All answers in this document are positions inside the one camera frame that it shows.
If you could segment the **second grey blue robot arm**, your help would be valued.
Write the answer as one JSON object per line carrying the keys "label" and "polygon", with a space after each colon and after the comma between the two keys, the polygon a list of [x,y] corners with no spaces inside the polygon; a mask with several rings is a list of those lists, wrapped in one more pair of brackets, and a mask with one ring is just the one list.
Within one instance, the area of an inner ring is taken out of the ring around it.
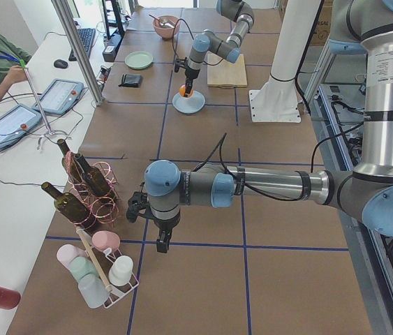
{"label": "second grey blue robot arm", "polygon": [[216,11],[221,16],[235,23],[226,40],[220,39],[213,31],[205,29],[193,40],[189,57],[177,59],[175,72],[185,69],[186,81],[184,97],[189,97],[193,88],[193,81],[198,78],[201,65],[207,52],[211,52],[227,62],[234,64],[240,56],[240,47],[246,34],[253,28],[253,9],[244,1],[220,0],[217,1]]}

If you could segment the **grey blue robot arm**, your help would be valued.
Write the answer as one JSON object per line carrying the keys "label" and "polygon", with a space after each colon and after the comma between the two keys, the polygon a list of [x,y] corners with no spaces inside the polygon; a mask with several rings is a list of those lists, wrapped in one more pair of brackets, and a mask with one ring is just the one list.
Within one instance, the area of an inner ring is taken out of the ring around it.
{"label": "grey blue robot arm", "polygon": [[393,237],[393,1],[336,2],[329,46],[335,53],[366,54],[359,163],[348,172],[285,172],[208,161],[180,170],[171,161],[155,161],[145,170],[145,191],[128,201],[126,217],[156,224],[158,252],[168,251],[183,206],[229,207],[245,191],[282,202],[311,200]]}

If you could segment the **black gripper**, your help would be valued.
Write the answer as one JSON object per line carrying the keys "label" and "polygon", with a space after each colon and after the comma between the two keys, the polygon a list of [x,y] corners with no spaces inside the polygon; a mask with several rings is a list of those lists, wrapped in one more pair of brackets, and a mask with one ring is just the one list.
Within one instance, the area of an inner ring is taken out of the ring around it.
{"label": "black gripper", "polygon": [[156,250],[158,253],[167,253],[172,230],[180,221],[180,206],[179,204],[170,204],[163,199],[160,200],[158,197],[153,197],[150,200],[143,188],[144,183],[141,183],[140,190],[135,191],[128,200],[126,218],[131,223],[134,223],[139,216],[152,220],[159,229]]}

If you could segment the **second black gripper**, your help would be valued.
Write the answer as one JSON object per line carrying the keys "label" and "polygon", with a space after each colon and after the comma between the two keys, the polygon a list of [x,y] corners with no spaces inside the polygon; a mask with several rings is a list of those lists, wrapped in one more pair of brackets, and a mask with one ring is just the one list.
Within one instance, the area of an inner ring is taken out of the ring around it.
{"label": "second black gripper", "polygon": [[174,64],[174,72],[178,73],[183,68],[185,71],[184,97],[193,95],[193,81],[199,76],[199,63],[194,62],[189,57],[184,59],[176,58]]}

